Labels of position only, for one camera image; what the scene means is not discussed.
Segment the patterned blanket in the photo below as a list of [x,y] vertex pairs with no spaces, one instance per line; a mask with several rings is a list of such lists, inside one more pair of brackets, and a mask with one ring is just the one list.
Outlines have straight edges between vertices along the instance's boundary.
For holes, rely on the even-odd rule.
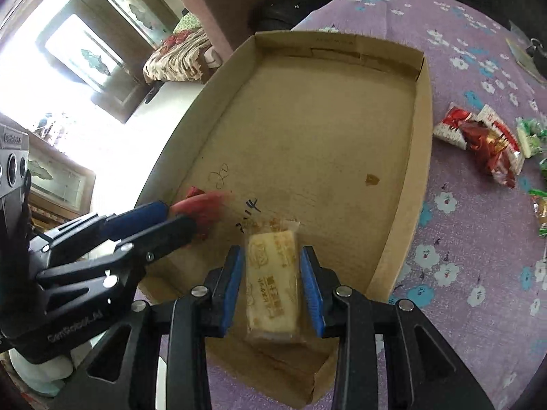
[[198,18],[188,12],[143,66],[147,84],[154,82],[205,83],[223,65]]

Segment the yellow cake bar packet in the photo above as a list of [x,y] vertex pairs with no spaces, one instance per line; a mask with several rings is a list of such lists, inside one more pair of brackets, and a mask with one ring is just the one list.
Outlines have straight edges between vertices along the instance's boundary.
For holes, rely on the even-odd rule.
[[255,224],[246,237],[246,328],[252,341],[296,343],[301,338],[300,226],[274,218]]

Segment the purple floral tablecloth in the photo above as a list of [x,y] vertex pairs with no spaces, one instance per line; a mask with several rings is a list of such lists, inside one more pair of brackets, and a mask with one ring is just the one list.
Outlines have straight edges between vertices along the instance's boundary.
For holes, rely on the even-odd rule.
[[[508,125],[546,115],[545,87],[520,69],[505,41],[519,36],[457,0],[333,0],[298,28],[424,51],[436,120],[451,103],[489,105]],[[513,407],[546,353],[546,243],[529,197],[541,186],[533,162],[506,188],[464,151],[435,141],[414,241],[391,294],[423,307],[498,409]]]

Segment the olive flat pouch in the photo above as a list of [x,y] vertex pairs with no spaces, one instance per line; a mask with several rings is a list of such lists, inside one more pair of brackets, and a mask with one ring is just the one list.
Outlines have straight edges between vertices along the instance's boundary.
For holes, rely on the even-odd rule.
[[533,62],[533,58],[530,57],[524,49],[522,49],[517,43],[512,41],[510,38],[506,38],[505,41],[517,64],[520,65],[520,67],[524,69],[524,71],[528,75],[533,77],[540,84],[546,84],[546,79],[543,78],[542,75],[538,72]]

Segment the cardboard tray box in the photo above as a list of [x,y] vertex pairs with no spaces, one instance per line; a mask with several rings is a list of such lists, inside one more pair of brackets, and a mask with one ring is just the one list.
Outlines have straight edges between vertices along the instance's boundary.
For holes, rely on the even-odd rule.
[[220,190],[223,217],[206,240],[152,263],[140,290],[172,300],[254,227],[294,220],[321,265],[388,300],[426,193],[432,122],[418,49],[325,31],[250,37],[186,111],[138,199]]

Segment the shiny red foil snack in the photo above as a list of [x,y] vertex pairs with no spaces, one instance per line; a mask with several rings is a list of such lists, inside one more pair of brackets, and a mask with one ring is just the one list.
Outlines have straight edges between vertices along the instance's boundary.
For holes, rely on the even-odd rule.
[[513,188],[516,174],[511,169],[505,144],[482,121],[469,120],[460,124],[460,130],[478,169],[491,176],[498,184]]

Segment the red snack bar packet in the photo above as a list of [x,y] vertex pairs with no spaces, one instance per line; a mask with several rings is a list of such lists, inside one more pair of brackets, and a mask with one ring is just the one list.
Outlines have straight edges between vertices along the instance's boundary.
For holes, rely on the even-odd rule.
[[184,199],[170,206],[170,216],[192,218],[197,226],[198,238],[205,240],[221,219],[228,198],[229,193],[223,191],[205,192],[191,186]]

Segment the red white snack packet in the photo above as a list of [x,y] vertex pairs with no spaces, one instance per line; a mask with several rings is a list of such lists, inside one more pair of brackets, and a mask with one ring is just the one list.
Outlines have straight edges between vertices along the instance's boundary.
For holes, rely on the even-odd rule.
[[451,103],[442,121],[433,128],[433,137],[465,150],[467,143],[460,130],[460,124],[474,119],[473,112]]

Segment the white red strip packet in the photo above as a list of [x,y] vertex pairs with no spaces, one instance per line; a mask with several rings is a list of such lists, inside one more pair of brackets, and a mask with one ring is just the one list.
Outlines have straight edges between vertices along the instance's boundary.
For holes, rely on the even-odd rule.
[[508,154],[511,169],[514,174],[519,175],[524,166],[525,157],[519,142],[517,141],[517,136],[513,134],[510,128],[489,105],[484,105],[484,107],[481,108],[477,118],[505,144],[505,150]]

